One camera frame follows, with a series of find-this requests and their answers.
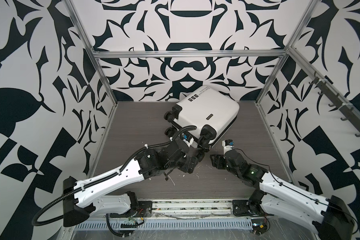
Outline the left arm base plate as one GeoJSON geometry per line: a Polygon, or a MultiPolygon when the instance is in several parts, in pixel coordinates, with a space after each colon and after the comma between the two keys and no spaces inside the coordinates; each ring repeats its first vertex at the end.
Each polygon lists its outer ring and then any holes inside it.
{"type": "Polygon", "coordinates": [[[128,218],[128,217],[145,217],[152,213],[153,202],[152,201],[138,201],[136,207],[132,207],[124,214],[111,213],[111,218],[128,218]]]}

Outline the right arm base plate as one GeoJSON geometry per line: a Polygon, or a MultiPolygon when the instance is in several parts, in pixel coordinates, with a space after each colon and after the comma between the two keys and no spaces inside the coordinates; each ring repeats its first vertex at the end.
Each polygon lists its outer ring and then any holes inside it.
{"type": "Polygon", "coordinates": [[[248,200],[233,200],[233,215],[236,217],[257,216],[258,211],[248,200]]]}

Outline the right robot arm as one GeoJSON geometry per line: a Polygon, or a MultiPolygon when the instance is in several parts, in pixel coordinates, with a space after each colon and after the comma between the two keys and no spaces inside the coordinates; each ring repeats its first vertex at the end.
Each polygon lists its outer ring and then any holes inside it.
{"type": "Polygon", "coordinates": [[[345,202],[312,194],[271,172],[265,164],[250,164],[242,150],[210,156],[213,167],[226,170],[255,190],[248,200],[234,201],[237,217],[276,216],[306,228],[321,240],[350,240],[358,223],[345,202]]]}

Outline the black suitcase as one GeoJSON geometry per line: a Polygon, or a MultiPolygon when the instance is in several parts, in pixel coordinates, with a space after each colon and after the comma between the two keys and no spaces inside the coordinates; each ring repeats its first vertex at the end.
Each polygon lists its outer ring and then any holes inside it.
{"type": "Polygon", "coordinates": [[[164,119],[173,126],[165,134],[196,126],[196,130],[187,132],[200,148],[208,152],[234,123],[239,109],[236,101],[211,87],[201,86],[165,113],[164,119]]]}

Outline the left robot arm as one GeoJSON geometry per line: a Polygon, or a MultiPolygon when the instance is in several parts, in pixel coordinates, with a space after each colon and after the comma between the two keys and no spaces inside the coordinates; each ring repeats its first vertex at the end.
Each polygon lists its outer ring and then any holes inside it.
{"type": "Polygon", "coordinates": [[[48,225],[59,220],[65,228],[76,226],[95,215],[110,213],[128,217],[136,213],[138,200],[133,192],[126,192],[111,201],[105,196],[127,185],[166,177],[174,169],[192,173],[204,157],[201,149],[193,148],[194,139],[183,138],[183,133],[196,130],[186,126],[178,130],[166,143],[145,145],[133,153],[120,167],[104,174],[77,181],[69,177],[64,180],[61,197],[47,204],[32,219],[34,227],[48,225]]]}

